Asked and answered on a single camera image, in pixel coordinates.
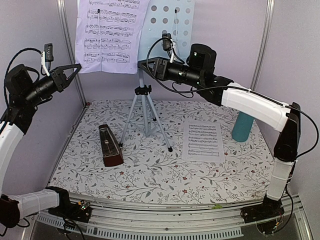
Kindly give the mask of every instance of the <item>white robotic arm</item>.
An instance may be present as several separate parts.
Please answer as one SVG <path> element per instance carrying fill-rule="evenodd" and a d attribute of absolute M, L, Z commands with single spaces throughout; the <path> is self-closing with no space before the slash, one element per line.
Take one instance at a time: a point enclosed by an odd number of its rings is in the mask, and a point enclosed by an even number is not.
<path fill-rule="evenodd" d="M 181 95 L 198 93 L 212 104 L 239 110 L 280 132 L 273 154 L 274 170 L 263 203 L 243 208 L 241 215 L 247 223 L 283 214 L 281 198 L 292 177 L 298 156 L 301 131 L 300 106 L 296 103 L 289 105 L 276 101 L 242 87 L 231 79 L 214 75 L 217 53 L 202 44 L 191 46 L 190 56 L 186 60 L 187 65 L 163 57 L 149 59 L 152 49 L 160 41 L 163 41 L 163 50 L 172 50 L 170 34 L 163 34 L 162 38 L 150 48 L 146 60 L 138 63 L 138 67 L 162 87 Z M 177 91 L 168 88 L 162 84 L 168 80 L 192 86 L 196 90 Z"/>
<path fill-rule="evenodd" d="M 72 204 L 68 191 L 57 187 L 48 187 L 25 195 L 2 194 L 4 178 L 12 155 L 27 133 L 37 107 L 50 101 L 53 93 L 62 92 L 67 88 L 81 69 L 80 64 L 75 64 L 57 67 L 49 72 L 44 59 L 47 62 L 53 61 L 52 44 L 46 44 L 45 49 L 48 57 L 42 53 L 42 64 L 46 70 L 44 78 L 33 82 L 28 71 L 37 71 L 20 64 L 9 71 L 4 80 L 9 91 L 9 102 L 0 119 L 0 223 L 7 228 L 13 228 L 26 216 L 45 209 L 50 209 L 49 212 L 59 217 L 81 222 L 88 222 L 91 215 L 91 208 L 87 202 Z M 66 76 L 64 72 L 68 69 L 75 69 L 70 76 Z"/>

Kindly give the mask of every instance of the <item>wooden metronome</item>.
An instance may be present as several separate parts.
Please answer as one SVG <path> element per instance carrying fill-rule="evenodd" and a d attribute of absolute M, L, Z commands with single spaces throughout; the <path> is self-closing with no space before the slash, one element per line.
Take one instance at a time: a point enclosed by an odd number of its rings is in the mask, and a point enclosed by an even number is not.
<path fill-rule="evenodd" d="M 118 141 L 107 124 L 99 126 L 100 142 L 105 167 L 115 167 L 124 163 Z"/>

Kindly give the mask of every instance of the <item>teal bottle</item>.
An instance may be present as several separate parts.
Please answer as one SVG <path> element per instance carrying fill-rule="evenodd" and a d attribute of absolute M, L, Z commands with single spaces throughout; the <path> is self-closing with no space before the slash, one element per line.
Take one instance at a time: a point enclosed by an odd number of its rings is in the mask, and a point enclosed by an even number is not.
<path fill-rule="evenodd" d="M 252 116 L 240 112 L 232 130 L 232 138 L 240 143 L 247 141 L 251 128 L 254 124 L 254 120 L 255 119 Z"/>

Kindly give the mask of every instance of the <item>sheet music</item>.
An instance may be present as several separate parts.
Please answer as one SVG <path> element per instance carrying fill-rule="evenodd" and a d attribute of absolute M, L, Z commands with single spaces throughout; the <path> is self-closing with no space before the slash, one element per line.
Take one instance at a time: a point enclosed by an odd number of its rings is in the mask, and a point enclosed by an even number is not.
<path fill-rule="evenodd" d="M 75 58 L 80 73 L 136 74 L 150 0 L 78 0 Z"/>
<path fill-rule="evenodd" d="M 182 159 L 224 163 L 225 151 L 220 124 L 202 121 L 185 122 Z"/>

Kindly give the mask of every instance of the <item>floral tablecloth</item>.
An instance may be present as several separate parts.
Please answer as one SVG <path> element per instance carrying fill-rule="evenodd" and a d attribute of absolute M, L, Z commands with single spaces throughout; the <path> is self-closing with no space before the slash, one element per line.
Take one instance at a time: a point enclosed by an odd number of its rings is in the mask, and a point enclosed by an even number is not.
<path fill-rule="evenodd" d="M 92 102 L 49 185 L 94 198 L 155 204 L 234 203 L 265 195 L 274 160 L 257 124 L 247 142 L 236 142 L 231 131 L 238 112 L 208 102 L 155 102 L 173 152 L 159 130 L 148 138 L 139 130 L 139 103 L 124 141 L 124 164 L 104 167 L 98 127 L 108 124 L 120 140 L 131 104 Z M 225 163 L 182 160 L 185 120 L 220 123 Z"/>

